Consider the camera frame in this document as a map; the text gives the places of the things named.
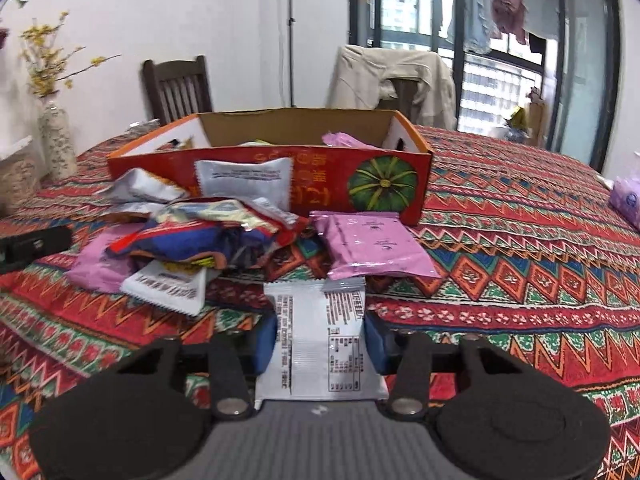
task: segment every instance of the black disc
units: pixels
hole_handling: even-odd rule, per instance
[[[494,480],[572,479],[598,468],[610,438],[604,414],[536,379],[494,375],[443,406],[436,431],[456,464]]]
[[[30,428],[46,477],[151,480],[196,453],[206,416],[183,394],[136,375],[83,386],[45,405]]]

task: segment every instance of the floral vase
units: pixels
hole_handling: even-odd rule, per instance
[[[41,98],[43,109],[38,118],[38,129],[42,138],[45,160],[53,180],[62,180],[78,171],[76,154],[69,134],[66,112],[58,106],[54,92]]]

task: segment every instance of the pumpkin illustration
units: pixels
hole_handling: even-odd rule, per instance
[[[418,174],[396,156],[366,160],[351,175],[347,190],[357,211],[404,211],[415,198]]]

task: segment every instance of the tablecloth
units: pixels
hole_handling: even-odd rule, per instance
[[[612,439],[601,479],[640,470],[640,235],[607,205],[595,172],[565,156],[500,140],[422,130],[433,169],[420,224],[412,228],[441,278],[374,278],[367,307],[393,326],[420,326],[438,341],[482,333],[495,345],[591,399],[609,417]],[[64,272],[105,227],[105,155],[117,137],[80,157],[79,176],[49,184],[11,218],[7,236],[57,224],[74,245],[0,276],[0,460],[28,480],[40,474],[28,427],[47,399],[159,336],[202,342],[214,331],[249,329],[270,308],[264,280],[321,278],[328,257],[305,232],[261,271],[212,282],[197,319],[121,294],[68,284]],[[453,394],[436,377],[432,397]],[[188,396],[208,403],[204,378]]]

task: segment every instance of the red box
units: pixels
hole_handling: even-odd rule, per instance
[[[383,150],[329,148],[327,132],[345,132]],[[171,140],[191,139],[194,149],[156,152]],[[264,140],[273,146],[238,146]],[[143,168],[199,196],[196,160],[264,162],[294,159],[291,211],[395,210],[404,224],[420,220],[432,151],[400,112],[278,108],[193,114],[146,134],[108,155],[113,178]]]

